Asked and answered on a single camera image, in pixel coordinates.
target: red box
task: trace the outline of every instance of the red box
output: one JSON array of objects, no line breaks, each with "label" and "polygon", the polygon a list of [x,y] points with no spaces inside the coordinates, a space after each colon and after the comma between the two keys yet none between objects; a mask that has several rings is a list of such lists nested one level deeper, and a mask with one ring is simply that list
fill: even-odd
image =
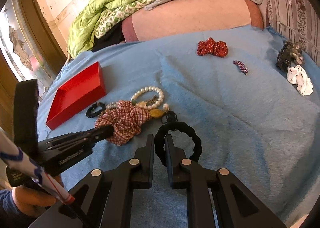
[{"label": "red box", "polygon": [[105,95],[101,66],[96,62],[58,88],[46,125],[54,130]]}]

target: red hair bow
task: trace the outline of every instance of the red hair bow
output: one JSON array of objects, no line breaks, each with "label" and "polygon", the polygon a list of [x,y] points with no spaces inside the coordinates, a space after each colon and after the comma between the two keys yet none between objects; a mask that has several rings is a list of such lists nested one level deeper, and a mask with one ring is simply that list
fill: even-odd
[{"label": "red hair bow", "polygon": [[200,41],[198,43],[197,55],[205,55],[207,53],[223,58],[228,54],[227,44],[222,41],[215,42],[211,37],[205,42]]}]

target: green comforter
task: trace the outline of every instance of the green comforter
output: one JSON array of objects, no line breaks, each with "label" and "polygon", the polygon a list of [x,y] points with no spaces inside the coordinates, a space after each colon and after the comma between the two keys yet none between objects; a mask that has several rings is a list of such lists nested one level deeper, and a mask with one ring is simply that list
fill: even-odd
[{"label": "green comforter", "polygon": [[155,0],[90,0],[71,24],[68,52],[75,58],[92,49],[94,36],[102,37],[115,24]]}]

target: blue fleece blanket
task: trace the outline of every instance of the blue fleece blanket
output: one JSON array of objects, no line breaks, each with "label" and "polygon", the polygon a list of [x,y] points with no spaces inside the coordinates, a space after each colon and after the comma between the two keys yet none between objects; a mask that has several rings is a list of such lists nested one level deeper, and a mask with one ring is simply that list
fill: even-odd
[{"label": "blue fleece blanket", "polygon": [[[224,41],[225,58],[197,56],[197,44],[212,37]],[[46,118],[57,88],[89,65],[103,67],[108,94],[104,103],[130,100],[145,86],[158,86],[179,121],[192,126],[202,140],[199,163],[206,168],[230,169],[287,225],[308,213],[320,188],[320,69],[305,55],[304,66],[314,85],[301,96],[276,67],[283,39],[250,26],[230,30],[175,35],[126,43],[96,53],[81,53],[66,65],[51,86],[38,112],[39,140],[87,130],[95,119],[86,110],[51,131]],[[244,75],[232,63],[242,61]],[[148,93],[141,97],[147,99]],[[161,123],[152,120],[124,146],[101,141],[91,156],[63,173],[72,188],[94,168],[110,170],[145,145]],[[193,142],[173,132],[175,145],[192,153]],[[185,191],[171,190],[166,168],[155,157],[153,186],[134,192],[131,227],[186,227]]]}]

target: black fabric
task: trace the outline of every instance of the black fabric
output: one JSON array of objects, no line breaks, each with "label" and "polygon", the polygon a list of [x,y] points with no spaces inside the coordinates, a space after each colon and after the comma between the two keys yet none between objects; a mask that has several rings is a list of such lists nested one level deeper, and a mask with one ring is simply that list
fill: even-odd
[{"label": "black fabric", "polygon": [[122,21],[117,23],[101,38],[94,37],[94,46],[92,52],[99,51],[105,47],[121,43],[124,41],[124,35],[122,33]]},{"label": "black fabric", "polygon": [[176,113],[174,113],[173,111],[168,111],[162,118],[161,118],[161,123],[165,124],[168,122],[173,122],[173,121],[178,121],[177,115]]},{"label": "black fabric", "polygon": [[201,139],[197,136],[195,130],[184,122],[168,122],[159,128],[154,138],[156,155],[161,160],[162,165],[164,165],[165,167],[167,166],[164,150],[164,137],[168,134],[169,130],[178,130],[180,132],[186,133],[189,137],[192,138],[195,146],[193,148],[193,154],[189,157],[189,159],[198,162],[199,157],[202,153],[202,147]]},{"label": "black fabric", "polygon": [[[101,109],[96,111],[96,112],[93,112],[98,107],[101,107]],[[101,112],[103,112],[105,110],[106,110],[106,105],[105,104],[103,104],[102,102],[96,102],[96,103],[92,104],[92,106],[89,107],[89,109],[87,110],[85,115],[87,116],[87,118],[95,118]]]}]

